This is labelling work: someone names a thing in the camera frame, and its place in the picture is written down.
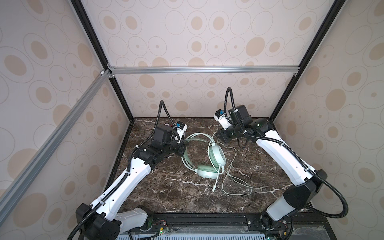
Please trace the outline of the black vertical frame post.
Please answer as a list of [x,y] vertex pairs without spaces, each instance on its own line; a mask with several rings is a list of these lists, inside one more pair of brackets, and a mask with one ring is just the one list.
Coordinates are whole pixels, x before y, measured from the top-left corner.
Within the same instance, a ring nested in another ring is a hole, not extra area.
[[[101,42],[99,41],[99,38],[97,37],[97,34],[92,26],[92,23],[86,13],[86,9],[80,0],[71,0],[70,1],[72,6],[74,7],[75,13],[78,16],[85,33],[88,36],[88,39],[90,40],[90,43],[103,67],[104,70],[110,70],[111,68],[109,67],[109,61],[106,57],[106,54],[104,52],[104,49],[101,45]],[[118,100],[120,101],[120,104],[123,107],[123,110],[125,111],[128,120],[130,122],[133,122],[135,118],[133,117],[133,114],[127,104],[127,101],[123,95],[122,89],[120,88],[120,85],[118,84],[118,81],[116,77],[109,77],[110,83],[118,97]]]
[[309,48],[307,49],[302,61],[299,64],[299,70],[296,74],[293,75],[291,78],[288,86],[286,87],[283,95],[281,96],[277,106],[275,107],[274,111],[272,112],[270,116],[270,121],[274,122],[276,118],[278,117],[279,113],[281,112],[283,106],[285,105],[286,101],[288,100],[289,96],[293,92],[294,88],[296,87],[298,81],[300,80],[302,74],[306,70],[307,66],[309,65],[311,59],[315,55],[316,51],[318,50],[320,44],[324,40],[326,34],[330,30],[332,24],[336,20],[338,14],[340,13],[341,9],[345,5],[347,1],[346,0],[336,0],[331,5],[330,10],[326,14],[324,20],[322,21],[314,39],[312,40],[311,44],[309,45]]

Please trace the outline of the silver aluminium rail left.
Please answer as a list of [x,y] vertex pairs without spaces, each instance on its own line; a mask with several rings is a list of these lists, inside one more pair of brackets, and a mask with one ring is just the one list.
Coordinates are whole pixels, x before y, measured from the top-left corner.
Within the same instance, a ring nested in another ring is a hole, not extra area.
[[19,176],[13,181],[10,189],[5,192],[4,196],[1,198],[1,225],[4,224],[12,210],[16,207],[22,196],[36,179],[65,136],[72,129],[103,83],[109,78],[111,72],[111,70],[106,69],[103,74],[100,74],[95,79],[87,91],[76,102],[74,107],[70,109],[59,126],[52,132],[50,137],[36,152],[34,157],[26,165]]

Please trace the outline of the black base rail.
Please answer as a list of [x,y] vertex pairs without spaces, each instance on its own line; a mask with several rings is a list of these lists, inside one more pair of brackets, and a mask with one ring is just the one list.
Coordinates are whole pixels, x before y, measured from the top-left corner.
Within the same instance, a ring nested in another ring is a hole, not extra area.
[[81,228],[85,240],[334,240],[328,220],[315,213],[284,217],[266,230],[259,213],[162,213],[142,209],[114,220],[91,217]]

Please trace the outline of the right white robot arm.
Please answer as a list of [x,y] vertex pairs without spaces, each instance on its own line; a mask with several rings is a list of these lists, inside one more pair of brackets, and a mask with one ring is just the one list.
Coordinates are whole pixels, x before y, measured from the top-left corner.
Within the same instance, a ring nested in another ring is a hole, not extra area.
[[[281,197],[262,212],[261,221],[266,229],[273,228],[284,216],[303,208],[333,219],[344,218],[348,214],[349,206],[346,199],[327,181],[325,171],[316,170],[299,157],[283,141],[269,120],[252,119],[244,105],[227,112],[219,109],[215,112],[214,118],[222,126],[217,134],[222,142],[228,143],[232,139],[246,138],[256,143],[283,169],[292,183]],[[340,213],[328,214],[309,205],[322,186],[327,186],[340,199],[343,206]]]

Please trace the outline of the black vertical frame post left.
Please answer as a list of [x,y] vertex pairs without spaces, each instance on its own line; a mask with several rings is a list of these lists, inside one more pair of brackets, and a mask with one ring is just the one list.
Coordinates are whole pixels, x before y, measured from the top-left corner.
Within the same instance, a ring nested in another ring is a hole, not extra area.
[[[106,54],[104,52],[104,49],[101,45],[101,42],[99,41],[99,38],[97,37],[97,34],[92,26],[92,23],[86,13],[86,9],[80,0],[71,0],[70,1],[72,6],[74,7],[75,13],[78,16],[85,33],[88,36],[88,39],[90,40],[90,43],[103,67],[104,70],[110,70],[111,68],[109,67],[109,61],[106,57]],[[110,83],[118,97],[118,100],[120,101],[120,104],[123,107],[123,110],[125,111],[128,120],[130,122],[133,122],[135,118],[133,117],[133,114],[127,104],[127,101],[123,95],[122,89],[120,88],[120,85],[118,84],[118,81],[116,77],[109,77]]]

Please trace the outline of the silver aluminium rail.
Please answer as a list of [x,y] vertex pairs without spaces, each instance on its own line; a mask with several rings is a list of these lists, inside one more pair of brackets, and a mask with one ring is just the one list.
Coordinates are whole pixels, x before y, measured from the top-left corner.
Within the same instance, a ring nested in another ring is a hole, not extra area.
[[106,69],[103,74],[100,74],[95,79],[87,91],[76,102],[74,107],[70,109],[59,126],[52,132],[50,137],[36,152],[34,157],[26,165],[19,176],[13,181],[10,189],[5,192],[4,196],[1,198],[1,225],[4,224],[12,210],[16,207],[22,196],[36,179],[65,136],[72,129],[103,83],[109,78],[111,72],[111,70]]
[[111,67],[118,74],[297,73],[299,66]]

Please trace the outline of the silver aluminium rail back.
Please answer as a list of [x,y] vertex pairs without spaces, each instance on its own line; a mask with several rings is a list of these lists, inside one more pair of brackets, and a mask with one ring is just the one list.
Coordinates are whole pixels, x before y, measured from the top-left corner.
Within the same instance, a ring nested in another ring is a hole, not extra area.
[[299,66],[111,67],[118,74],[297,73]]

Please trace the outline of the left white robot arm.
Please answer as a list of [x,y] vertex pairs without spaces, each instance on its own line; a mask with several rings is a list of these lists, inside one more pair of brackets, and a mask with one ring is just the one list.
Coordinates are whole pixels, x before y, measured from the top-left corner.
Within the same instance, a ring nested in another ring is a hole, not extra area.
[[119,234],[142,227],[149,213],[142,208],[119,213],[119,209],[136,186],[164,157],[182,156],[188,145],[187,125],[178,121],[173,127],[158,125],[143,144],[135,146],[123,173],[91,204],[81,204],[76,210],[77,225],[68,239],[81,233],[89,240],[115,240]]

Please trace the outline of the black vertical frame post right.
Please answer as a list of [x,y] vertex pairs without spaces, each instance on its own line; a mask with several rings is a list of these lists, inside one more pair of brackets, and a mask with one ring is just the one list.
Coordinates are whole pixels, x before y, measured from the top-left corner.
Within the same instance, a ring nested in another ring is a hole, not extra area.
[[299,64],[299,70],[296,74],[293,75],[291,78],[288,86],[286,87],[283,95],[281,96],[277,106],[275,107],[274,111],[272,112],[270,116],[270,121],[274,122],[276,118],[278,117],[279,113],[281,112],[283,106],[285,105],[286,101],[288,100],[289,96],[293,92],[294,88],[296,87],[298,81],[300,80],[302,74],[306,70],[307,66],[309,65],[311,59],[315,55],[316,51],[318,50],[320,44],[324,40],[326,34],[330,30],[332,24],[336,20],[338,14],[340,13],[341,9],[345,5],[347,1],[346,0],[336,0],[331,5],[330,10],[326,14],[324,20],[322,21],[314,39],[312,40],[311,44],[309,45],[309,48],[307,49],[302,61]]

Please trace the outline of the mint green headphones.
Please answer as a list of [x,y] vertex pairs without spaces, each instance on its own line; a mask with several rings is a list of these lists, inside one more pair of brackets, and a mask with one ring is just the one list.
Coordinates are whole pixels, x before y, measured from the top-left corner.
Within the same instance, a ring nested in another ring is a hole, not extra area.
[[222,148],[215,142],[214,138],[208,134],[195,133],[186,138],[189,143],[191,141],[200,141],[208,143],[207,153],[211,165],[193,165],[188,155],[188,149],[185,150],[181,159],[185,167],[202,178],[215,179],[216,182],[213,186],[212,192],[215,192],[218,184],[218,179],[221,174],[224,173],[224,167],[227,164],[226,156]]

